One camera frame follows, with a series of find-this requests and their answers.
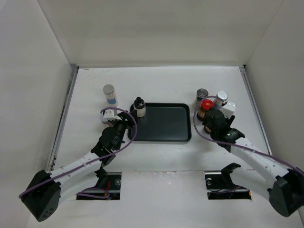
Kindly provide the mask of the red lid sauce jar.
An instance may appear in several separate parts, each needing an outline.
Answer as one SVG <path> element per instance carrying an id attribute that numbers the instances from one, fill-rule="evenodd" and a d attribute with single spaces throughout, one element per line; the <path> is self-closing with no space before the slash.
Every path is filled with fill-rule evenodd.
<path id="1" fill-rule="evenodd" d="M 210 99 L 203 100 L 201 102 L 201 104 L 199 106 L 199 110 L 197 112 L 197 119 L 199 121 L 203 121 L 205 119 L 206 113 L 212 108 L 214 108 L 213 101 L 211 101 Z"/>
<path id="2" fill-rule="evenodd" d="M 207 134 L 211 134 L 213 128 L 214 128 L 214 126 L 211 123 L 207 123 L 207 124 L 204 125 L 204 131 Z"/>

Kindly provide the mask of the black cap white spice bottle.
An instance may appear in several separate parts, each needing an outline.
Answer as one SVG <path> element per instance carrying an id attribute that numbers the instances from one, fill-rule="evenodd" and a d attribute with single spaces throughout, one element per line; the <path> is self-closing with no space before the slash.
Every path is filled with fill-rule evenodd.
<path id="1" fill-rule="evenodd" d="M 133 108 L 137 111 L 137 117 L 142 118 L 146 114 L 145 101 L 141 97 L 137 97 L 133 102 Z"/>

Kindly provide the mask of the white lid dark jar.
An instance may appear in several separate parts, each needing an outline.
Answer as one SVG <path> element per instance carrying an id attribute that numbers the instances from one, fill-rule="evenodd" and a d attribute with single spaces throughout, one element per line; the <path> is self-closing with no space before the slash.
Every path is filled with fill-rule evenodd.
<path id="1" fill-rule="evenodd" d="M 100 113 L 100 121 L 103 123 L 103 124 L 108 124 L 108 120 L 106 118 L 104 118 L 104 112 L 101 112 Z"/>

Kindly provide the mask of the silver cap white shaker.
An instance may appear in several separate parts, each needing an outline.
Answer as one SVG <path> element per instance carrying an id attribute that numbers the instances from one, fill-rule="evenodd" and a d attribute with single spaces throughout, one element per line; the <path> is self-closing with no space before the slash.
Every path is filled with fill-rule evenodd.
<path id="1" fill-rule="evenodd" d="M 215 109 L 223 107 L 228 100 L 228 93 L 226 91 L 218 91 L 216 98 L 213 100 Z"/>

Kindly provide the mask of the silver cap blue label shaker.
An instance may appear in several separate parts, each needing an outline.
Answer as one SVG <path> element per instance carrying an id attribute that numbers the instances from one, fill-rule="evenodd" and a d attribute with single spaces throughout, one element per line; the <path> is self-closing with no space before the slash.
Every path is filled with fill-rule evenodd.
<path id="1" fill-rule="evenodd" d="M 103 92 L 105 95 L 105 98 L 107 100 L 107 103 L 111 106 L 117 106 L 118 105 L 118 100 L 117 96 L 115 93 L 114 86 L 111 84 L 107 84 L 103 87 Z"/>

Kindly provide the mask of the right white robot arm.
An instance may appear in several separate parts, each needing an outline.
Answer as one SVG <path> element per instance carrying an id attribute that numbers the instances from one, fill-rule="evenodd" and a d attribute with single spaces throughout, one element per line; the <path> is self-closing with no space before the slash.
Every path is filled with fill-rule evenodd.
<path id="1" fill-rule="evenodd" d="M 241 131 L 231 128 L 234 118 L 226 118 L 220 110 L 211 109 L 203 121 L 204 128 L 210 133 L 209 141 L 253 168 L 246 171 L 240 164 L 232 163 L 221 170 L 221 184 L 226 188 L 239 185 L 252 190 L 268 200 L 281 216 L 289 217 L 304 205 L 304 172 L 260 152 Z"/>

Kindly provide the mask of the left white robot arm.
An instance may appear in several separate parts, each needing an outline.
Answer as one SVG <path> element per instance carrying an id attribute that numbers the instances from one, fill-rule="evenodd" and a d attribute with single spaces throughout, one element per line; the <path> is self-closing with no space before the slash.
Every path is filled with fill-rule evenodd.
<path id="1" fill-rule="evenodd" d="M 106 127 L 93 149 L 79 160 L 57 170 L 38 171 L 28 187 L 19 195 L 19 199 L 30 211 L 33 217 L 42 222 L 48 219 L 58 208 L 64 197 L 72 194 L 82 195 L 80 180 L 87 181 L 95 189 L 106 185 L 107 173 L 104 167 L 112 162 L 116 154 L 124 150 L 124 134 L 126 130 L 138 130 L 135 111 L 125 111 L 121 108 L 105 108 L 104 113 L 117 115 L 108 118 L 112 126 Z"/>

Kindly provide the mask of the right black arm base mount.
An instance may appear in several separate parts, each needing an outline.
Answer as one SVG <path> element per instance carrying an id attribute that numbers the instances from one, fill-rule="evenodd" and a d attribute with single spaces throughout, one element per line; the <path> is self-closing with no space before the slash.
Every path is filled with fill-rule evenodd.
<path id="1" fill-rule="evenodd" d="M 220 171 L 205 173 L 205 184 L 209 200 L 251 200 L 250 190 L 232 182 L 230 174 L 241 166 L 229 164 Z"/>

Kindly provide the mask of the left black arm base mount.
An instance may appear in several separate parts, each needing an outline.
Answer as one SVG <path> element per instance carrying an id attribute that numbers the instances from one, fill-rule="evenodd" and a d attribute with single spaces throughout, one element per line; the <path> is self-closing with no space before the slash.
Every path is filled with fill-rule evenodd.
<path id="1" fill-rule="evenodd" d="M 93 177 L 98 177 L 95 185 L 86 187 L 76 195 L 76 200 L 120 200 L 122 173 L 106 172 L 100 169 Z"/>

